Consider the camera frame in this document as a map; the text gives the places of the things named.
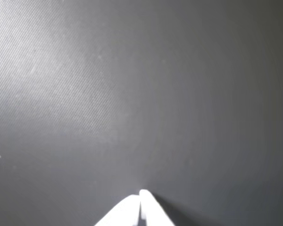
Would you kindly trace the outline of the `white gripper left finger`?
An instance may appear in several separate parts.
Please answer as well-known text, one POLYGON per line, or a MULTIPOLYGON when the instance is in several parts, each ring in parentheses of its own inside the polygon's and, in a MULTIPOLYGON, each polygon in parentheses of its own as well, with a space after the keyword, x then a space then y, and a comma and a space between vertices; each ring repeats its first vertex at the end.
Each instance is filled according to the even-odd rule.
POLYGON ((140 214, 140 196, 129 195, 115 205, 95 226, 136 226, 140 214))

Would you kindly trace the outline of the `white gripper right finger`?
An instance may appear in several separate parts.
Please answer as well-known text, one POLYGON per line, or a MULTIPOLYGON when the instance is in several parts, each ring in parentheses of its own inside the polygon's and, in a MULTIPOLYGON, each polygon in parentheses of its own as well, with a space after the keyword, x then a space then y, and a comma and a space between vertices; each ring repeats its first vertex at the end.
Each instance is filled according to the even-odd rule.
POLYGON ((141 218, 146 221, 147 226, 175 226, 150 191, 142 189, 139 191, 139 196, 141 218))

